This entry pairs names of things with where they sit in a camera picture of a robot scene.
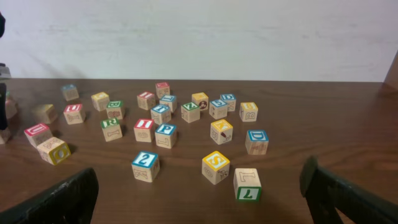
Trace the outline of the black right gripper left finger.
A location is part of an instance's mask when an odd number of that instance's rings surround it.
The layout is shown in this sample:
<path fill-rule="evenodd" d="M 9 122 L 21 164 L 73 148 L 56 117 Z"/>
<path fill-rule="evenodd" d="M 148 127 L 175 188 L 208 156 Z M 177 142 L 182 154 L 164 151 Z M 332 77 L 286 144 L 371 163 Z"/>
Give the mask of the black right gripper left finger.
<path fill-rule="evenodd" d="M 90 223 L 99 183 L 87 168 L 1 212 L 1 223 Z"/>

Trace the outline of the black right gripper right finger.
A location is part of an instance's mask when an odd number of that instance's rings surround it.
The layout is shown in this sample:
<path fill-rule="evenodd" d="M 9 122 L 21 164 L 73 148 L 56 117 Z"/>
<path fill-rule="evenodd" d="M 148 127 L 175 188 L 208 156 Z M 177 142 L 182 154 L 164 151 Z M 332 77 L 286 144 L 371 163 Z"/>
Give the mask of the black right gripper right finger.
<path fill-rule="evenodd" d="M 300 191 L 314 223 L 397 223 L 397 205 L 335 175 L 310 156 L 300 173 Z"/>

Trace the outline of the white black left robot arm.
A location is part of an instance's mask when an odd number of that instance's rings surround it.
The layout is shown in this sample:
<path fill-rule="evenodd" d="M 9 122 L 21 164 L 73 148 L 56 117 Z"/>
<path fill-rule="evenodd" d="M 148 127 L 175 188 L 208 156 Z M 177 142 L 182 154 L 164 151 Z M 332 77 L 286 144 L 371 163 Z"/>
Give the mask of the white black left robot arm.
<path fill-rule="evenodd" d="M 5 32 L 6 19 L 1 14 L 1 37 L 3 37 Z M 6 118 L 6 84 L 1 83 L 1 131 L 5 130 L 8 127 L 7 118 Z"/>

